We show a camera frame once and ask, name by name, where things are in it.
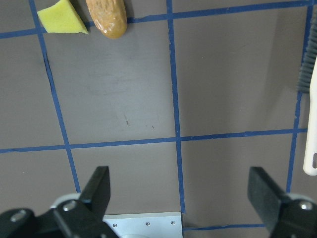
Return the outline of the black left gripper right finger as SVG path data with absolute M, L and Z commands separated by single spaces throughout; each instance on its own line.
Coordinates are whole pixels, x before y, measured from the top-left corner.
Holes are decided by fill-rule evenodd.
M 317 203 L 284 191 L 262 167 L 250 167 L 248 199 L 271 238 L 315 238 Z

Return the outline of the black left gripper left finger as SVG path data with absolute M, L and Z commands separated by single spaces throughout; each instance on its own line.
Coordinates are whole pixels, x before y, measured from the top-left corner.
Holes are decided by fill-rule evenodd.
M 103 217 L 110 200 L 107 166 L 97 167 L 78 198 L 59 202 L 40 216 L 28 208 L 0 215 L 2 238 L 108 238 Z

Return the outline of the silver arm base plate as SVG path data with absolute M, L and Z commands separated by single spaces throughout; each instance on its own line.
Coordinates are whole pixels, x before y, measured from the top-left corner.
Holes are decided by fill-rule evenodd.
M 181 238 L 179 212 L 106 215 L 109 194 L 71 193 L 55 200 L 51 209 L 68 238 Z

